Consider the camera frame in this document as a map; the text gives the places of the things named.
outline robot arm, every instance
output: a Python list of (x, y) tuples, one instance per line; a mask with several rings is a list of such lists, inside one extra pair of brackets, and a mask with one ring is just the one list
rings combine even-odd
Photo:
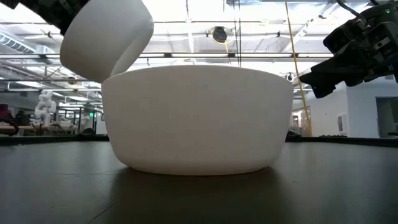
[(45, 126), (50, 125), (50, 113), (54, 113), (57, 106), (54, 101), (51, 100), (52, 91), (43, 90), (42, 94), (39, 95), (39, 102), (35, 107), (35, 118), (34, 125), (39, 125), (40, 118), (43, 116), (43, 124)]
[(363, 11), (335, 29), (323, 44), (334, 56), (300, 77), (317, 98), (332, 93), (340, 82), (356, 86), (385, 75), (398, 80), (398, 2)]
[(102, 82), (125, 72), (144, 51), (154, 21), (141, 0), (0, 0), (20, 2), (64, 35), (60, 58), (69, 70)]

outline ceiling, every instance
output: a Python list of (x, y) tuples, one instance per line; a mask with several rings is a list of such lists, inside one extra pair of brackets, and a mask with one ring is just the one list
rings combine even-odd
[[(292, 52), (283, 1), (240, 0), (240, 6), (237, 0), (143, 0), (143, 2), (155, 21), (154, 35), (144, 53)], [(296, 52), (330, 53), (323, 46), (323, 39), (342, 23), (354, 17), (337, 3), (331, 2), (298, 0), (288, 3)], [(347, 2), (347, 5), (359, 12), (370, 7), (368, 2), (363, 0), (348, 0)], [(212, 39), (210, 33), (215, 26), (225, 27), (228, 34), (226, 46)], [(37, 54), (58, 54), (63, 39), (59, 33), (56, 27), (48, 25), (40, 16), (21, 4), (14, 10), (0, 4), (0, 34), (7, 35), (33, 49)], [(0, 44), (0, 54), (20, 54), (20, 52)], [(59, 63), (55, 63), (54, 66), (38, 63), (37, 66), (28, 67), (24, 66), (27, 63), (26, 60), (8, 60), (8, 62), (32, 71), (34, 76), (46, 78), (51, 74), (52, 78), (82, 78), (61, 67)], [(140, 58), (130, 70), (148, 66), (206, 63), (238, 66), (236, 61), (230, 62), (227, 58), (216, 62), (206, 58), (201, 60)], [(317, 63), (310, 60), (299, 62), (298, 69), (302, 72)], [(258, 59), (246, 59), (242, 67), (278, 75), (295, 73), (292, 60), (275, 59), (262, 62)], [(63, 88), (69, 87), (69, 84), (65, 82), (56, 84)], [(79, 88), (89, 88), (87, 83), (85, 86), (82, 83), (77, 85), (80, 85)]]

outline dark table surface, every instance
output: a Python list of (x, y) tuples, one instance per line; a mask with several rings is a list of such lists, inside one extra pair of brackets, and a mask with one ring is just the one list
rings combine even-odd
[(0, 223), (398, 223), (398, 149), (287, 143), (258, 172), (180, 177), (108, 142), (0, 147)]

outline ceiling beam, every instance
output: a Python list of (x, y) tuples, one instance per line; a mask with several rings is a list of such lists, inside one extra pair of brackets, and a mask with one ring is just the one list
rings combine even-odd
[(280, 52), (287, 52), (292, 48), (292, 45), (296, 44), (302, 37), (304, 37), (307, 34), (308, 28), (316, 23), (318, 23), (319, 20), (321, 20), (320, 15), (326, 15), (330, 14), (332, 10), (334, 10), (336, 3), (331, 3), (329, 2), (326, 4), (326, 6), (321, 9), (318, 13), (318, 16), (309, 19), (301, 28), (300, 30), (293, 36), (293, 41), (288, 42), (284, 47), (281, 47)]
[(188, 1), (185, 0), (185, 7), (187, 8), (187, 30), (188, 30), (188, 43), (189, 43), (189, 50), (191, 53), (195, 52), (194, 49), (194, 44), (193, 44), (193, 37), (192, 37), (192, 30), (191, 30), (191, 18), (189, 16), (189, 6), (188, 6)]

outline white bowl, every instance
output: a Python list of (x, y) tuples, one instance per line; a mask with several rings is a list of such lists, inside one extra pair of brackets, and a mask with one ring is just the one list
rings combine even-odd
[(154, 21), (141, 0), (89, 1), (62, 40), (64, 67), (100, 82), (125, 72), (154, 32)]
[(116, 157), (159, 174), (252, 172), (280, 154), (293, 85), (266, 72), (184, 65), (145, 68), (102, 85)]

